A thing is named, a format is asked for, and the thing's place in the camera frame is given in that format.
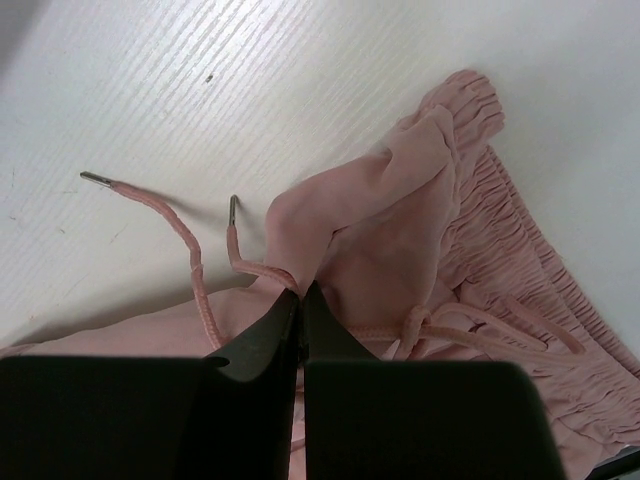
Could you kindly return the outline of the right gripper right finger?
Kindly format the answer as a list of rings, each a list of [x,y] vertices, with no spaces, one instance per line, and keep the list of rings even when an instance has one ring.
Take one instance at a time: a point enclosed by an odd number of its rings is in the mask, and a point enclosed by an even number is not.
[[[502,362],[381,361],[318,285],[302,306],[310,479],[561,479],[533,383]]]

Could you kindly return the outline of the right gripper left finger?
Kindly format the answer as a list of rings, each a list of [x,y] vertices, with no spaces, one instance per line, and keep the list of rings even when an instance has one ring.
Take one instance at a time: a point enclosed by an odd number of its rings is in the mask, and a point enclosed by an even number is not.
[[[284,479],[298,297],[203,358],[1,363],[5,479]]]

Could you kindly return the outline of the pink trousers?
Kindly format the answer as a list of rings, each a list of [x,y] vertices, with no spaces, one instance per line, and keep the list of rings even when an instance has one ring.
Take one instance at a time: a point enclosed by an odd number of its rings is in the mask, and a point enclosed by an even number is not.
[[[583,479],[639,442],[639,362],[545,240],[492,149],[503,122],[489,79],[454,73],[372,153],[280,194],[266,215],[263,262],[242,259],[229,227],[230,264],[254,281],[213,294],[200,246],[175,211],[114,182],[185,241],[194,300],[2,355],[202,357],[283,291],[318,285],[332,314],[378,358],[522,366],[567,475]]]

